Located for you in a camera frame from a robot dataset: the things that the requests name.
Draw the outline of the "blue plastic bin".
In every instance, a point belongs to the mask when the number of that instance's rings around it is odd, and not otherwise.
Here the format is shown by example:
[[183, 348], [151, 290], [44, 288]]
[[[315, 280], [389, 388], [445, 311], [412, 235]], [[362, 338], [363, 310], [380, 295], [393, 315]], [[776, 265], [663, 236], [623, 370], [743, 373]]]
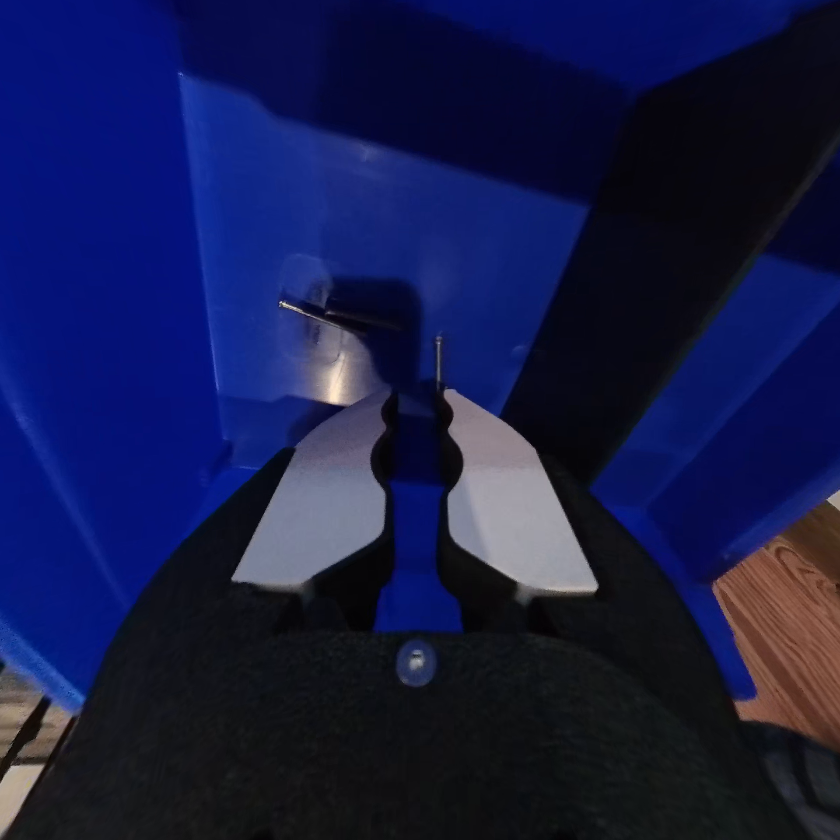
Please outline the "blue plastic bin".
[[59, 703], [439, 333], [751, 698], [711, 582], [838, 488], [838, 2], [2, 2], [2, 651]]

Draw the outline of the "loose screws in bin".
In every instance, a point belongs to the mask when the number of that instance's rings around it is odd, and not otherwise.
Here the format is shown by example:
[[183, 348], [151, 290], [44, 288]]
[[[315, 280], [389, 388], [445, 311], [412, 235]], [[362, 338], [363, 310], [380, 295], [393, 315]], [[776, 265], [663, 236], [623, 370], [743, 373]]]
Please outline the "loose screws in bin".
[[401, 323], [387, 318], [335, 308], [321, 308], [312, 303], [285, 298], [278, 300], [278, 308], [320, 324], [358, 334], [366, 334], [371, 330], [399, 333], [405, 329]]

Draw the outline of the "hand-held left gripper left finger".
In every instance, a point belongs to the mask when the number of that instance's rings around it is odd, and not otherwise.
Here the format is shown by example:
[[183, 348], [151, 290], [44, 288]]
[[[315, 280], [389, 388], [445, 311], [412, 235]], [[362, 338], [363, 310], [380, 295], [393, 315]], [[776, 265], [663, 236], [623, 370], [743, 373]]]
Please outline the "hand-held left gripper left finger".
[[397, 394], [381, 391], [326, 419], [295, 447], [232, 582], [304, 603], [330, 599], [370, 631], [395, 568], [390, 488]]

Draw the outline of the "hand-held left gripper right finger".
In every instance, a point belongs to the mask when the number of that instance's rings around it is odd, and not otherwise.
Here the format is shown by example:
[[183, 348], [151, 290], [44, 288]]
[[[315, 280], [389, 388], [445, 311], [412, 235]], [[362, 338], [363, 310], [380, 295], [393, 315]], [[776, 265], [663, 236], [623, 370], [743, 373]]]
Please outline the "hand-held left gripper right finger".
[[535, 602], [595, 596], [595, 573], [535, 447], [455, 389], [441, 391], [436, 408], [436, 573], [463, 630], [525, 628]]

